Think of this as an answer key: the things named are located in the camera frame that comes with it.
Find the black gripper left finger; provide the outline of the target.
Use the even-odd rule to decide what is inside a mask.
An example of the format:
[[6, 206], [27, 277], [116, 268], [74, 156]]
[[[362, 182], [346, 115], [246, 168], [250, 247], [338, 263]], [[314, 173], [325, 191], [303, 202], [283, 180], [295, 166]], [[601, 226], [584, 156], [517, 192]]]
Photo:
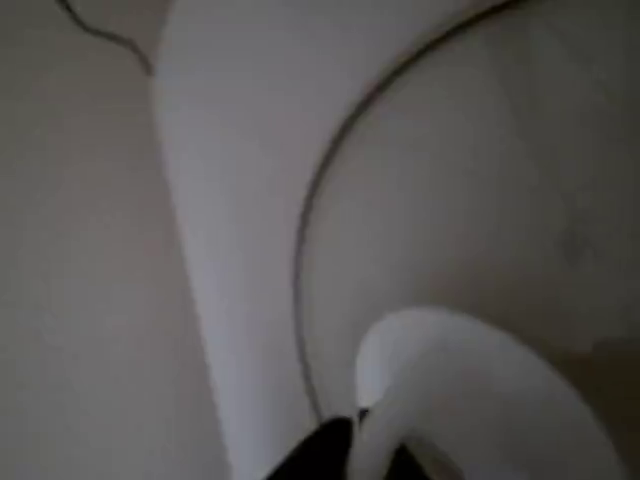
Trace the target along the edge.
[[306, 436], [267, 476], [268, 480], [345, 479], [353, 421], [333, 417]]

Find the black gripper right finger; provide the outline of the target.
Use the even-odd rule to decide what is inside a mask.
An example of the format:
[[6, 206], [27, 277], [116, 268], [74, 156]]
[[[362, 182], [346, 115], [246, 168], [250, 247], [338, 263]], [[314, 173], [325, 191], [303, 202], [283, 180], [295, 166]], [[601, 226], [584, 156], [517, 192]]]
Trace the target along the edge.
[[451, 460], [421, 432], [385, 433], [370, 427], [373, 408], [361, 408], [356, 428], [357, 479], [450, 479]]

